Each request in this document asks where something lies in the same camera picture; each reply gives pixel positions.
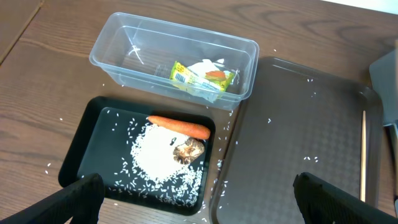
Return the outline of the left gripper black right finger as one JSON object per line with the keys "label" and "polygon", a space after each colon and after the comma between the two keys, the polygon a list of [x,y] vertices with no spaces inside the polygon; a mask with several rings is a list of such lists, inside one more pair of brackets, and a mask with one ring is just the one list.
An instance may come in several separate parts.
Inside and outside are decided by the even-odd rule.
{"label": "left gripper black right finger", "polygon": [[311,173],[297,175],[293,187],[306,224],[397,224],[397,218]]}

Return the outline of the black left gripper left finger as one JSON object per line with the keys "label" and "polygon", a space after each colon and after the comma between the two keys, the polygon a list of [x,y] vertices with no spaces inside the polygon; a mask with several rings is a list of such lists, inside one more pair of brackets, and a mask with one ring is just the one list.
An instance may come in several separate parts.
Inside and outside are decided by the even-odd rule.
{"label": "black left gripper left finger", "polygon": [[97,224],[105,187],[99,174],[90,174],[55,192],[1,223]]}

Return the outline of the wooden chopstick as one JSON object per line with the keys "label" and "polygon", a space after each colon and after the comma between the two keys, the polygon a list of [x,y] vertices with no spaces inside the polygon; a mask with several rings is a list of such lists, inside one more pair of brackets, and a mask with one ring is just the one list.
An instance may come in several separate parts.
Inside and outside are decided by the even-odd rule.
{"label": "wooden chopstick", "polygon": [[361,123],[361,185],[360,185],[360,200],[366,201],[366,163],[367,163],[367,149],[366,149],[366,112],[362,113]]}

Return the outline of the brown noodle cake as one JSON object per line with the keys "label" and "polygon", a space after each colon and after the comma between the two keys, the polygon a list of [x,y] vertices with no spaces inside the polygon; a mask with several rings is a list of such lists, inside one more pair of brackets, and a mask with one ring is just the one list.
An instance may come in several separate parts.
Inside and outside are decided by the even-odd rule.
{"label": "brown noodle cake", "polygon": [[189,165],[205,151],[202,142],[195,138],[188,138],[183,144],[173,150],[173,159],[181,165]]}

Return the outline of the orange carrot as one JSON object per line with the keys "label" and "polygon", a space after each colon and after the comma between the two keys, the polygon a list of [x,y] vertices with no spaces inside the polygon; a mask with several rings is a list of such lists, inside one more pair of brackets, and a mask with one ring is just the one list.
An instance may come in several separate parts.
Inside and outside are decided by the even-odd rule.
{"label": "orange carrot", "polygon": [[196,139],[206,140],[211,134],[211,131],[207,127],[200,124],[153,115],[148,116],[147,119],[153,124]]}

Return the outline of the yellow foil snack wrapper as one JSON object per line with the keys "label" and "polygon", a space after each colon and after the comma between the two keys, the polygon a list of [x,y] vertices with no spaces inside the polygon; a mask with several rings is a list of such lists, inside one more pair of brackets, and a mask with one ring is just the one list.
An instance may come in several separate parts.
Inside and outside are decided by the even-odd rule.
{"label": "yellow foil snack wrapper", "polygon": [[233,82],[236,76],[236,72],[230,70],[222,70],[222,68],[224,67],[222,63],[213,62],[216,67],[218,67],[221,71],[225,73],[225,80],[209,80],[203,77],[199,77],[188,69],[189,66],[186,67],[178,61],[175,61],[171,69],[169,79],[184,84],[199,86],[209,90],[226,91],[230,84]]}

